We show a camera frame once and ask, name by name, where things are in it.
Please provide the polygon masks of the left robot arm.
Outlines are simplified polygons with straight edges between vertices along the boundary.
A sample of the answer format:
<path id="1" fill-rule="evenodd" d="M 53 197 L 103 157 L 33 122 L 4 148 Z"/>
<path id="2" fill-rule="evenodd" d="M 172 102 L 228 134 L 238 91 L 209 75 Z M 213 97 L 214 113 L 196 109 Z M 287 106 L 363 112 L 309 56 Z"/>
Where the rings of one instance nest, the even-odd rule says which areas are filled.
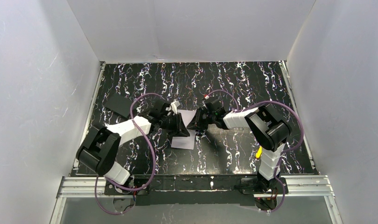
<path id="1" fill-rule="evenodd" d="M 182 115 L 177 108 L 180 102 L 164 99 L 154 101 L 150 108 L 132 115 L 115 125 L 93 125 L 77 150 L 76 159 L 99 176 L 122 189 L 131 176 L 129 171 L 115 161 L 118 149 L 138 137 L 148 139 L 154 129 L 164 129 L 173 137 L 189 137 Z"/>

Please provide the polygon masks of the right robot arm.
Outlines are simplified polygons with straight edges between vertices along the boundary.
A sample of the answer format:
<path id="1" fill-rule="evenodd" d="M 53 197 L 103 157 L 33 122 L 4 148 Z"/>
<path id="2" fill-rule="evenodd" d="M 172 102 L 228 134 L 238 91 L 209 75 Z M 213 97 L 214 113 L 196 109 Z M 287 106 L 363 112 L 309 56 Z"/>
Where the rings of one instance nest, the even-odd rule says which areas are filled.
<path id="1" fill-rule="evenodd" d="M 226 110 L 222 101 L 216 97 L 204 98 L 203 106 L 196 110 L 187 129 L 203 131 L 209 124 L 215 124 L 224 130 L 249 128 L 262 147 L 258 179 L 269 182 L 278 176 L 278 160 L 291 133 L 291 127 L 271 104 L 235 112 Z"/>

